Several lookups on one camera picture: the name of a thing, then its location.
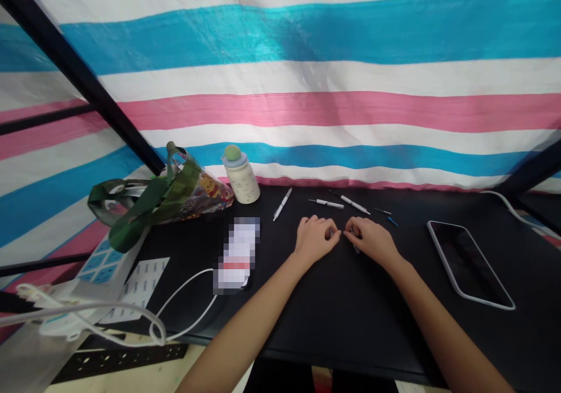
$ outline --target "cable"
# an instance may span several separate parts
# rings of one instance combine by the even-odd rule
[[[502,201],[504,202],[504,204],[507,206],[509,212],[520,222],[523,222],[526,225],[529,225],[530,227],[534,227],[539,229],[540,231],[546,233],[547,235],[549,235],[550,237],[553,237],[555,239],[558,239],[561,241],[561,237],[558,236],[558,234],[556,234],[555,232],[553,232],[551,229],[549,229],[548,227],[542,227],[540,225],[534,224],[533,222],[529,222],[527,220],[525,220],[524,218],[522,218],[520,215],[518,215],[516,213],[516,211],[514,210],[514,208],[512,207],[512,205],[510,204],[510,202],[507,200],[506,197],[504,197],[502,194],[497,193],[497,192],[493,192],[492,190],[484,190],[483,192],[480,193],[491,193],[491,194],[495,194],[496,196],[500,197],[502,199]]]
[[[36,319],[44,319],[44,318],[47,318],[47,317],[53,317],[53,316],[66,314],[66,313],[72,313],[72,316],[78,318],[84,324],[84,326],[87,329],[89,329],[90,331],[92,331],[96,335],[99,335],[99,336],[101,336],[101,337],[103,337],[107,340],[111,340],[112,342],[117,343],[118,345],[125,346],[125,347],[143,347],[143,346],[156,346],[156,345],[163,346],[163,345],[165,345],[165,342],[167,340],[176,339],[176,338],[186,334],[193,327],[195,327],[203,319],[203,317],[207,314],[207,312],[210,310],[210,307],[212,307],[212,304],[214,304],[214,301],[216,300],[217,295],[214,295],[214,297],[210,301],[210,304],[206,307],[203,314],[201,314],[201,316],[191,326],[189,326],[184,331],[182,331],[180,333],[177,333],[174,336],[167,337],[166,331],[165,331],[165,326],[162,323],[162,320],[160,320],[158,318],[158,316],[162,313],[162,311],[169,304],[169,302],[175,297],[175,295],[179,291],[181,291],[189,282],[191,282],[194,278],[196,278],[197,276],[199,276],[199,275],[201,275],[205,272],[212,272],[212,270],[213,269],[201,270],[199,273],[196,273],[192,277],[187,279],[187,281],[184,282],[184,284],[181,285],[172,294],[172,296],[170,296],[170,298],[164,303],[164,305],[162,306],[162,308],[160,308],[160,311],[158,311],[158,314],[156,314],[156,315],[154,315],[152,312],[150,312],[147,309],[139,307],[138,305],[128,304],[126,302],[118,302],[118,301],[116,301],[116,302],[91,302],[89,304],[65,306],[64,304],[62,304],[59,301],[57,301],[56,299],[54,299],[52,296],[42,292],[39,288],[37,288],[34,285],[25,284],[25,283],[20,284],[20,285],[18,285],[18,290],[20,288],[30,290],[33,293],[43,297],[44,299],[52,301],[53,303],[59,305],[60,308],[48,308],[48,309],[42,309],[42,310],[39,310],[39,311],[33,311],[33,312],[24,313],[24,314],[18,314],[18,315],[13,315],[13,316],[0,318],[0,327],[11,326],[11,325],[14,325],[14,324],[24,323],[24,322],[31,321],[31,320],[36,320]],[[88,309],[92,309],[92,308],[117,308],[117,307],[137,311],[141,315],[143,315],[144,317],[149,319],[151,321],[149,333],[150,333],[150,337],[152,338],[153,341],[148,342],[148,343],[136,343],[136,344],[126,343],[126,342],[122,341],[121,339],[116,338],[115,336],[112,336],[108,333],[105,333],[103,330],[97,328],[96,326],[94,326],[93,324],[88,322],[85,318],[80,316],[80,314],[77,314],[78,311],[84,311],[84,310],[88,310]],[[159,338],[154,333],[154,325],[156,325],[156,327],[158,328],[158,331],[161,334],[161,336]]]
[[[173,297],[175,296],[175,294],[177,294],[179,291],[181,291],[183,289],[183,287],[185,285],[187,285],[189,282],[191,282],[193,279],[195,279],[198,275],[203,274],[204,272],[212,272],[213,269],[205,269],[205,270],[201,270],[199,273],[194,274],[193,276],[191,276],[189,279],[187,279],[186,282],[183,283],[183,285],[181,285],[179,288],[177,288],[175,290],[175,292],[173,294],[171,294],[171,297],[168,298],[168,300],[164,303],[164,305],[162,305],[162,308],[160,308],[160,311],[157,312],[156,317],[159,317],[160,314],[162,314],[162,311],[164,310],[164,308],[166,307],[166,305],[169,304],[169,302],[173,299]],[[206,310],[203,311],[203,314],[200,315],[200,317],[195,320],[195,323],[193,323],[191,326],[189,326],[188,328],[186,328],[184,331],[177,333],[176,335],[170,336],[168,337],[168,340],[174,340],[177,339],[180,336],[183,336],[184,334],[186,334],[187,332],[189,332],[192,328],[194,328],[198,322],[200,322],[203,317],[206,315],[206,313],[208,313],[208,311],[210,310],[210,307],[212,307],[212,304],[214,304],[214,302],[216,301],[216,297],[218,295],[214,295],[214,297],[212,297],[212,300],[210,300],[209,305],[206,307]],[[154,334],[154,322],[152,321],[152,324],[150,325],[150,329],[148,330],[148,332],[150,333],[150,337],[152,339],[155,338],[155,334]]]

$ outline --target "white bottle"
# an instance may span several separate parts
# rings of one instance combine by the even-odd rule
[[[247,155],[236,145],[228,145],[224,150],[222,163],[238,202],[248,204],[256,201],[261,192]]]

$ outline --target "bottle cap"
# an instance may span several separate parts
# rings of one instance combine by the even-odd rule
[[[247,155],[243,153],[236,145],[228,145],[222,156],[222,163],[225,167],[236,168],[247,162]]]
[[[237,161],[241,158],[241,150],[236,145],[228,145],[224,150],[224,156],[228,161]]]

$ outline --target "phone screen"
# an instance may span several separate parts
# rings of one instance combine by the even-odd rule
[[[512,307],[512,301],[465,228],[440,222],[430,222],[430,226],[460,291]]]

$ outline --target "white phone case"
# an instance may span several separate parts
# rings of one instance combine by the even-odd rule
[[[467,295],[464,292],[462,292],[462,290],[458,286],[458,283],[456,282],[456,278],[454,278],[454,274],[452,273],[452,269],[450,269],[450,265],[448,264],[448,261],[446,260],[446,256],[444,255],[444,252],[442,251],[442,248],[440,247],[440,243],[438,242],[438,238],[437,238],[436,234],[434,233],[434,231],[432,229],[431,222],[434,222],[435,224],[443,224],[443,225],[451,225],[453,227],[459,227],[459,228],[461,228],[461,229],[463,229],[467,232],[469,237],[472,239],[473,244],[475,245],[475,247],[477,247],[477,250],[479,251],[479,254],[481,254],[481,257],[483,258],[483,260],[485,260],[485,263],[487,263],[489,269],[491,269],[491,272],[493,272],[493,276],[497,279],[498,284],[501,286],[504,293],[507,295],[507,297],[510,300],[510,303],[512,304],[512,306],[508,307],[506,305],[497,304],[496,302],[482,300],[481,298],[472,297],[471,295]],[[477,245],[477,243],[475,242],[475,240],[473,239],[472,235],[469,233],[467,228],[462,227],[461,225],[448,224],[447,222],[439,222],[439,221],[428,221],[427,222],[427,227],[428,227],[429,232],[431,233],[432,240],[434,241],[434,244],[437,247],[438,255],[440,256],[440,258],[442,260],[442,264],[444,265],[444,268],[446,269],[446,273],[448,274],[448,277],[450,278],[450,282],[452,283],[452,286],[454,287],[454,290],[458,293],[458,295],[460,295],[461,297],[463,297],[467,300],[477,301],[477,302],[480,302],[482,304],[491,305],[492,307],[497,307],[497,308],[501,308],[501,309],[505,309],[505,310],[516,309],[516,305],[514,305],[514,301],[512,300],[510,295],[508,295],[507,290],[504,288],[504,286],[501,283],[500,279],[498,278],[497,274],[495,273],[495,271],[493,270],[493,268],[491,267],[491,265],[489,264],[489,262],[485,258],[483,252],[481,251],[481,249],[479,248],[479,246]]]

